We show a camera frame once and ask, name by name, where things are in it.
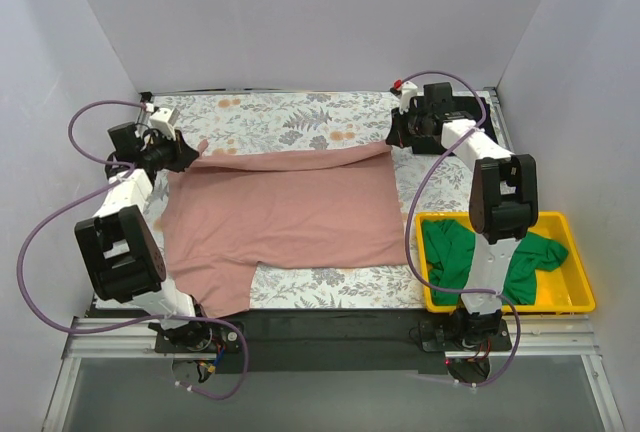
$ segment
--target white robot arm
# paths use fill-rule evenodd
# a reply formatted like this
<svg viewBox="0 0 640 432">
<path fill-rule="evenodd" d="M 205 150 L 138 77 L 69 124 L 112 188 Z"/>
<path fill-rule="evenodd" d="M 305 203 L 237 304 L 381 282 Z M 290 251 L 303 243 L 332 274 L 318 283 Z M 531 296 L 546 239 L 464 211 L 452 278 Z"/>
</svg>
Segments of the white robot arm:
<svg viewBox="0 0 640 432">
<path fill-rule="evenodd" d="M 456 110 L 448 82 L 428 84 L 424 93 L 411 82 L 394 84 L 399 99 L 393 109 L 387 144 L 413 147 L 435 139 L 450 148 L 473 129 L 455 154 L 473 171 L 469 216 L 476 245 L 465 289 L 501 293 L 519 241 L 538 219 L 535 161 L 514 155 L 476 128 L 465 111 Z M 498 330 L 502 302 L 495 294 L 461 294 L 464 316 L 460 333 L 477 342 Z"/>
<path fill-rule="evenodd" d="M 174 110 L 149 107 L 149 129 L 139 134 L 126 123 L 109 129 L 115 146 L 110 158 L 136 168 L 107 168 L 112 188 L 90 219 L 76 224 L 75 235 L 91 283 L 102 300 L 115 300 L 144 309 L 149 314 L 195 317 L 191 296 L 180 292 L 167 276 L 164 260 L 142 216 L 158 171 L 184 171 L 199 154 L 174 129 Z M 208 331 L 201 323 L 165 319 L 161 333 L 176 343 L 197 347 Z"/>
</svg>

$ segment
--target gray floor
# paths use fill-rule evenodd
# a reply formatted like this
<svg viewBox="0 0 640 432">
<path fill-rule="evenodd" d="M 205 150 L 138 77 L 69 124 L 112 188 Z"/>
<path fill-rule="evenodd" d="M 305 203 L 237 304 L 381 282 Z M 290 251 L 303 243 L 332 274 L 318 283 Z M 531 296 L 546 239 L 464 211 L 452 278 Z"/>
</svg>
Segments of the gray floor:
<svg viewBox="0 0 640 432">
<path fill-rule="evenodd" d="M 192 367 L 177 375 L 194 380 Z M 174 388 L 169 359 L 83 359 L 64 430 L 603 430 L 580 357 L 518 358 L 476 393 L 407 374 L 252 373 L 236 397 L 216 403 Z M 235 379 L 207 386 L 221 392 Z"/>
</svg>

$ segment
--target pink cloth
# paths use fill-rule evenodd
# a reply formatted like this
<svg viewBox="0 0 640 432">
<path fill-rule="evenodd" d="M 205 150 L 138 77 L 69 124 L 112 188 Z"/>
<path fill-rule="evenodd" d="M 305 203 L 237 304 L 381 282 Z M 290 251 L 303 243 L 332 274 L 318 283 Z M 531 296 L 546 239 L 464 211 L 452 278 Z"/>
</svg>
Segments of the pink cloth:
<svg viewBox="0 0 640 432">
<path fill-rule="evenodd" d="M 212 155 L 170 173 L 162 230 L 178 288 L 219 317 L 249 308 L 258 262 L 282 268 L 406 263 L 390 150 L 379 142 Z"/>
</svg>

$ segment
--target yellow plastic bin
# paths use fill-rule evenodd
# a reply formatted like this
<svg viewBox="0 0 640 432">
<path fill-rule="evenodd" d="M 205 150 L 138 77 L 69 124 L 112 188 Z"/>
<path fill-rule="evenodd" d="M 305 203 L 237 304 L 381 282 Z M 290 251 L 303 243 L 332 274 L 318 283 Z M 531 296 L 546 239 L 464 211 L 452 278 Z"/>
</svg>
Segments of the yellow plastic bin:
<svg viewBox="0 0 640 432">
<path fill-rule="evenodd" d="M 416 215 L 416 234 L 418 237 L 418 250 L 420 253 L 420 268 L 422 277 L 429 280 L 431 264 L 427 262 L 424 240 L 422 238 L 423 220 L 445 220 L 454 219 L 467 229 L 473 231 L 469 214 L 465 212 L 421 212 Z M 591 312 L 596 308 L 596 302 L 589 287 L 589 281 L 582 267 L 582 262 L 578 256 L 576 244 L 569 230 L 567 219 L 560 212 L 540 212 L 538 223 L 532 227 L 535 232 L 542 237 L 556 240 L 564 245 L 569 251 L 569 256 L 556 270 L 545 272 L 536 270 L 538 287 L 536 302 L 534 305 L 516 305 L 520 313 L 537 314 L 583 314 Z M 431 297 L 431 290 L 424 287 L 424 297 L 427 303 L 427 310 L 430 312 L 451 313 L 455 310 L 453 305 L 436 305 Z M 502 308 L 504 313 L 511 312 L 509 306 Z"/>
</svg>

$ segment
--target floral pattern mat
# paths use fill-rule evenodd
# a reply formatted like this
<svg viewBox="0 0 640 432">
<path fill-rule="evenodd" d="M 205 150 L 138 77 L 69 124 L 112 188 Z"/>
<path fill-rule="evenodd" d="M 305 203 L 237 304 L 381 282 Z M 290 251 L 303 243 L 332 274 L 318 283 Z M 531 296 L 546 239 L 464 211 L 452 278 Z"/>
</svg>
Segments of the floral pattern mat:
<svg viewBox="0 0 640 432">
<path fill-rule="evenodd" d="M 491 103 L 488 92 L 479 94 Z M 155 104 L 177 107 L 176 127 L 192 147 L 208 139 L 207 155 L 259 154 L 340 149 L 384 140 L 397 99 L 382 92 L 275 92 L 158 96 Z M 498 141 L 506 147 L 495 113 L 491 117 Z M 397 148 L 392 156 L 399 205 L 406 221 L 415 190 L 436 156 L 414 156 L 408 149 Z M 459 159 L 447 158 L 427 185 L 417 211 L 466 211 L 470 189 L 471 172 Z M 162 172 L 144 212 L 162 251 L 159 218 L 168 196 L 167 177 Z M 417 263 L 415 239 L 413 253 Z M 251 308 L 423 306 L 422 286 L 408 266 L 284 270 L 260 264 L 251 287 Z"/>
</svg>

